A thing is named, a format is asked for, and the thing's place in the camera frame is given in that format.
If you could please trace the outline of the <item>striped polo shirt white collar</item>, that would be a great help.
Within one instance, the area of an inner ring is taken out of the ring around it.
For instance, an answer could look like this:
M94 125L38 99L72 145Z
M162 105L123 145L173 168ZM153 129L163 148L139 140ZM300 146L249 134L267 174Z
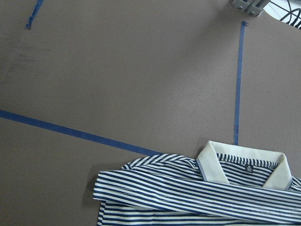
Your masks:
M301 181L283 153L209 141L100 171L99 226L298 226Z

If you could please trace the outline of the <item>aluminium extrusion frame post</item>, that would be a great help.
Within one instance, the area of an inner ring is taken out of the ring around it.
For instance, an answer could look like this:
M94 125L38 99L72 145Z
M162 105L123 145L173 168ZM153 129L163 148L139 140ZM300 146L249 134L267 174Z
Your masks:
M232 6L249 15L258 16L271 0L233 0Z

